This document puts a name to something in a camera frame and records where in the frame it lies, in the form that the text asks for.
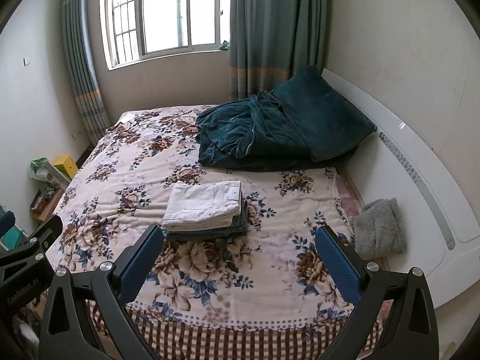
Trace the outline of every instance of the gray fluffy towel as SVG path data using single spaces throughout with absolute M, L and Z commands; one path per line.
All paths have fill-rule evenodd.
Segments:
M 407 249 L 396 198 L 367 204 L 353 225 L 355 251 L 363 260 L 401 254 Z

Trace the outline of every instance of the wall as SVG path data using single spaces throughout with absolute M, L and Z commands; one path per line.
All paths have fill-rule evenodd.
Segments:
M 454 0 L 330 0 L 329 9 L 326 67 L 409 125 L 480 220 L 480 40 L 461 9 Z M 451 327 L 441 337 L 465 337 L 479 293 L 477 283 L 440 308 Z M 453 323 L 452 310 L 467 323 Z
M 107 69 L 99 0 L 87 0 L 88 29 L 98 85 L 112 123 L 128 110 L 229 100 L 229 53 L 172 55 Z
M 61 9 L 62 0 L 23 0 L 0 34 L 0 203 L 27 232 L 35 228 L 29 206 L 38 190 L 27 176 L 30 160 L 64 153 L 76 160 L 88 146 L 63 54 Z M 75 129 L 82 134 L 74 140 Z

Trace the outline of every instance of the gray-green curtain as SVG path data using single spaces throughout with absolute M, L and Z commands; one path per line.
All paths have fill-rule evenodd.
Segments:
M 327 0 L 231 0 L 230 98 L 322 65 Z
M 111 126 L 98 88 L 87 28 L 86 0 L 62 1 L 63 47 L 75 100 L 93 145 Z

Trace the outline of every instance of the floral bedspread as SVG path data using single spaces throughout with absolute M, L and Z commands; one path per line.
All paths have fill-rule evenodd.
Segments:
M 93 270 L 115 260 L 149 225 L 161 225 L 176 181 L 240 180 L 247 236 L 165 241 L 127 310 L 165 359 L 316 358 L 353 310 L 314 245 L 314 232 L 325 223 L 352 242 L 335 169 L 202 168 L 195 120 L 207 108 L 136 111 L 109 129 L 57 207 L 64 228 L 47 257 L 54 268 Z M 91 310 L 104 330 L 93 303 Z M 376 323 L 367 347 L 381 329 Z

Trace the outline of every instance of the silver bolt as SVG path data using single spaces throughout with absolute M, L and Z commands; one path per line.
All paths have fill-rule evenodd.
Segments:
M 57 269 L 57 276 L 64 276 L 67 273 L 67 268 L 62 267 Z
M 418 277 L 423 276 L 423 271 L 420 268 L 417 268 L 417 267 L 412 269 L 412 273 L 415 276 L 418 276 Z
M 376 272 L 380 269 L 380 267 L 378 266 L 378 264 L 376 262 L 373 262 L 373 261 L 370 261 L 368 264 L 367 264 L 367 269 L 369 271 L 372 271 L 372 272 Z
M 113 264 L 110 261 L 105 261 L 102 264 L 100 264 L 100 271 L 109 271 L 112 269 Z

